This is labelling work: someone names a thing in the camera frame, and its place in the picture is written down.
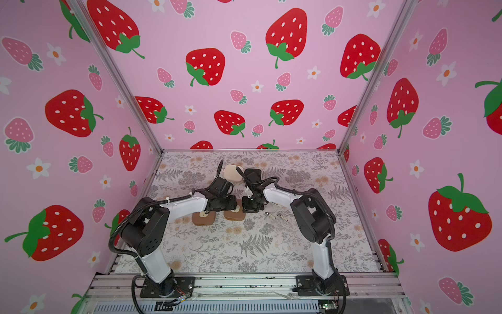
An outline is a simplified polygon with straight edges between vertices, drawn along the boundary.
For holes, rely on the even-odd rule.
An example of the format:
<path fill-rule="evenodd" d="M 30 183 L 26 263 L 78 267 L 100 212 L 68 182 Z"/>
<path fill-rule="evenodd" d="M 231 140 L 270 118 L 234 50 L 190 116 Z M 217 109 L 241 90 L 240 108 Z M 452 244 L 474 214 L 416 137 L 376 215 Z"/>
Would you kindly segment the cream case lid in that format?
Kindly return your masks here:
<path fill-rule="evenodd" d="M 232 183 L 239 183 L 243 180 L 244 169 L 241 166 L 228 164 L 224 169 L 224 179 Z"/>

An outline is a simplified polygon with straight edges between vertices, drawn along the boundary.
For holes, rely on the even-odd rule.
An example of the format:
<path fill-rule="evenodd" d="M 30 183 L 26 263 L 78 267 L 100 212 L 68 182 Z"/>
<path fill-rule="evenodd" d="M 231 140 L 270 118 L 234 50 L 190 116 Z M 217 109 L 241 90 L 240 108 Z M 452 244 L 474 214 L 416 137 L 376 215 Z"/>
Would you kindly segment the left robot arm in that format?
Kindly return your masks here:
<path fill-rule="evenodd" d="M 145 277 L 145 289 L 152 289 L 160 297 L 170 297 L 181 291 L 160 249 L 169 223 L 194 213 L 209 215 L 236 209 L 233 184 L 220 176 L 223 163 L 220 161 L 216 176 L 207 188 L 193 188 L 186 196 L 161 201 L 143 198 L 111 232 L 109 250 L 129 255 L 136 261 Z"/>

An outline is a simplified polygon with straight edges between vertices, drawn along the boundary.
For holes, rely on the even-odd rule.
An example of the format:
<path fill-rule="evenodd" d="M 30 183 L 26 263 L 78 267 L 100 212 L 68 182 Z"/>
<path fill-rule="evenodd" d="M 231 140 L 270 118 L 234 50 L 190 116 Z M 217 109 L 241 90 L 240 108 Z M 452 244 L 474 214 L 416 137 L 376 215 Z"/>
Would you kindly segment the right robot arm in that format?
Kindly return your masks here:
<path fill-rule="evenodd" d="M 342 296 L 346 298 L 346 279 L 333 263 L 331 240 L 335 237 L 336 217 L 319 191 L 297 191 L 281 187 L 278 177 L 261 178 L 255 169 L 236 171 L 243 178 L 249 196 L 242 199 L 244 212 L 258 212 L 267 204 L 290 208 L 303 237 L 311 243 L 314 266 L 312 274 L 297 277 L 292 289 L 300 296 Z"/>

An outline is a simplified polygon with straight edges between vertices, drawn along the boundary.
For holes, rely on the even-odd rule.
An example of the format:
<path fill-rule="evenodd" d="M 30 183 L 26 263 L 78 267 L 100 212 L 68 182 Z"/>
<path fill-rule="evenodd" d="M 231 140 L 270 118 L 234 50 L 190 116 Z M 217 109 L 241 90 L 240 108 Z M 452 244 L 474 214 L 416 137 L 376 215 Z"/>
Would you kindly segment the black tray cream case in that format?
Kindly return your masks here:
<path fill-rule="evenodd" d="M 250 182 L 255 183 L 261 181 L 262 171 L 258 168 L 247 168 L 244 174 Z"/>

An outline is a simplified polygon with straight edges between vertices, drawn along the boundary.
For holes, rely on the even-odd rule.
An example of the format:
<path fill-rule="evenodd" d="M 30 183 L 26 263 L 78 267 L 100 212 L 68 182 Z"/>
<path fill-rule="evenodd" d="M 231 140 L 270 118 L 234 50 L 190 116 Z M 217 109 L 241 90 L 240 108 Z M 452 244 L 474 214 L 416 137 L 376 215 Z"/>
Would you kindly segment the tan brown case lid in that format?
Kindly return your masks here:
<path fill-rule="evenodd" d="M 192 222 L 196 226 L 211 226 L 216 220 L 216 213 L 200 212 L 192 214 Z"/>

